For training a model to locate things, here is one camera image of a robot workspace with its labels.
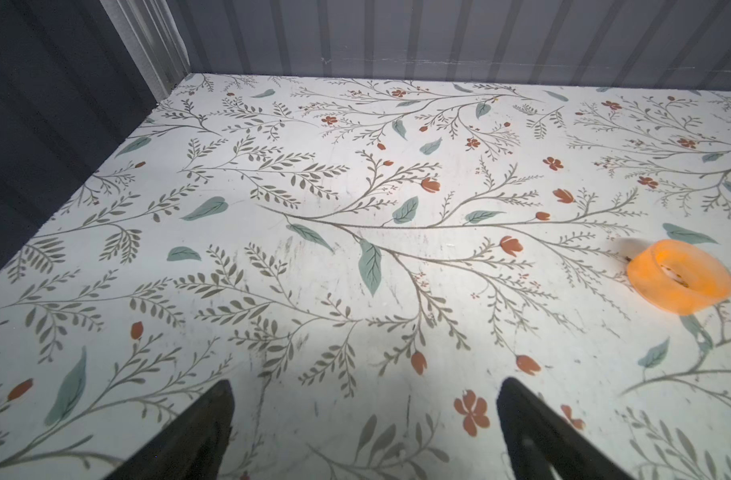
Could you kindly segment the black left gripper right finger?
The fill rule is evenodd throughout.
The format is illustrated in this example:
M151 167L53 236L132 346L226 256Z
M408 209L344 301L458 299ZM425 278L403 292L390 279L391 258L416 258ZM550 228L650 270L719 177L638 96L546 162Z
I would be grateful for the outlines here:
M497 415L517 479L631 477L513 377L501 384Z

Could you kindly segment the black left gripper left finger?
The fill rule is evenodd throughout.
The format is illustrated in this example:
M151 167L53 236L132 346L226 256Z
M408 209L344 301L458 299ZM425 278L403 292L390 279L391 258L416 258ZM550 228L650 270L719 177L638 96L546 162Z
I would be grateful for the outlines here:
M229 445L234 412L230 382L216 382L107 480L216 479Z

